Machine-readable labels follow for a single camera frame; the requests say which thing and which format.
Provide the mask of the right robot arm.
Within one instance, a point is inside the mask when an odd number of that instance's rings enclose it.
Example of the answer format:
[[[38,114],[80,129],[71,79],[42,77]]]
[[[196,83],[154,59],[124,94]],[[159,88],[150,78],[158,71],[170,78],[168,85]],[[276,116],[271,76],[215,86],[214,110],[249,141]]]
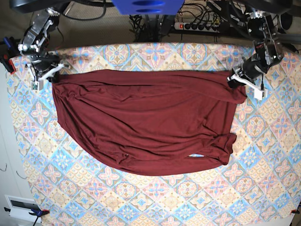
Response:
[[[68,7],[72,3],[84,6],[98,7],[102,13],[94,18],[75,18],[68,16]],[[112,2],[105,0],[11,0],[9,6],[19,13],[37,12],[29,28],[18,44],[18,51],[22,56],[29,58],[29,70],[33,77],[33,85],[47,80],[57,83],[59,71],[67,65],[60,63],[59,56],[50,54],[47,46],[50,41],[50,32],[59,30],[59,18],[64,16],[75,21],[94,21],[101,19],[106,14],[106,9],[114,7]]]

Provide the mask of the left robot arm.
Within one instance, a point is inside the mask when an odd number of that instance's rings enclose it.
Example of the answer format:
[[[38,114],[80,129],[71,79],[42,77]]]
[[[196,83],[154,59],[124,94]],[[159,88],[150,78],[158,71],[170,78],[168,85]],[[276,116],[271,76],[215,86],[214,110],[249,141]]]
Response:
[[[252,39],[255,53],[233,68],[227,80],[231,88],[244,85],[254,88],[258,77],[282,61],[282,44],[300,40],[296,35],[280,33],[272,16],[300,16],[301,7],[292,0],[241,0],[239,3],[245,6],[244,12],[236,8],[234,1],[227,2],[227,21],[242,36]]]

